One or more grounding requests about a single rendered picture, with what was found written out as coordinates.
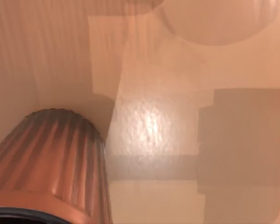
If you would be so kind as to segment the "ribbed terracotta plant pot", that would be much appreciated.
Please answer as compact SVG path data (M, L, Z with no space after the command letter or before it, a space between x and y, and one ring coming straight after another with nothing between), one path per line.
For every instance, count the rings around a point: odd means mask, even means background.
M40 110L4 138L0 224L113 224L104 143L90 121Z

